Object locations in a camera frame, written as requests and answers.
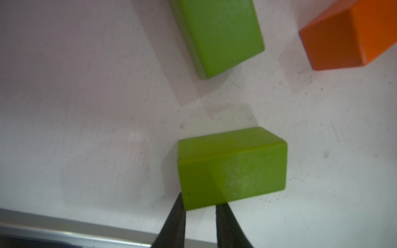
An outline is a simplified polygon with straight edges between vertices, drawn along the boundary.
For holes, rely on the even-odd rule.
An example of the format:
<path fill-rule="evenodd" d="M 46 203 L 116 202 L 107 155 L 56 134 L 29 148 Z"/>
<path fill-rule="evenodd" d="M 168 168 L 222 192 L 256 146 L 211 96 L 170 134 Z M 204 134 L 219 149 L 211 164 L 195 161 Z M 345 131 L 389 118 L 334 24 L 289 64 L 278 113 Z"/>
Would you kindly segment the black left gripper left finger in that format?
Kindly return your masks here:
<path fill-rule="evenodd" d="M 151 248 L 184 248 L 186 210 L 180 193 Z"/>

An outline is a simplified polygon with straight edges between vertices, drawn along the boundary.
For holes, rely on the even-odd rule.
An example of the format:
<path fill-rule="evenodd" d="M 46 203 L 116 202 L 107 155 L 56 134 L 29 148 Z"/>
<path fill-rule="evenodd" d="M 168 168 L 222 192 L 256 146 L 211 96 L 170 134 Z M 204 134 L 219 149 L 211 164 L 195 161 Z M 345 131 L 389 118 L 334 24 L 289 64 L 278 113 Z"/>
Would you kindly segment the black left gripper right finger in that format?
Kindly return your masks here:
<path fill-rule="evenodd" d="M 253 248 L 227 203 L 216 206 L 216 228 L 218 248 Z"/>

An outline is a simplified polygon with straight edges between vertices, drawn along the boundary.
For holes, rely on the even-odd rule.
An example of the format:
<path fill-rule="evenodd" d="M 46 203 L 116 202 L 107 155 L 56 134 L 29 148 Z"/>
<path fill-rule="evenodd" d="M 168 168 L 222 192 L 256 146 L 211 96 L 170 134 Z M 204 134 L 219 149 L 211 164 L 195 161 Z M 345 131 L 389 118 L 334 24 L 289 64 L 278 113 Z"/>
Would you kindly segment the green block row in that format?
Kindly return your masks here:
<path fill-rule="evenodd" d="M 177 167 L 186 210 L 282 191 L 288 145 L 262 127 L 181 139 Z"/>
<path fill-rule="evenodd" d="M 170 1 L 169 5 L 202 80 L 265 50 L 252 0 Z"/>

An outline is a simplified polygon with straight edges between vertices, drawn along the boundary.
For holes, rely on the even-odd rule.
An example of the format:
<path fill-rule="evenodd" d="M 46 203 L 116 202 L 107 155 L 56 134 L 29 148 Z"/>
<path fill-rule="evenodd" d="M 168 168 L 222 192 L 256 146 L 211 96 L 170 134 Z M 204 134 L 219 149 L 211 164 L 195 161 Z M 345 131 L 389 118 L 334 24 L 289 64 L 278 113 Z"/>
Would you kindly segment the orange block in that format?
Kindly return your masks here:
<path fill-rule="evenodd" d="M 299 35 L 313 70 L 365 66 L 397 42 L 397 2 L 336 1 Z"/>

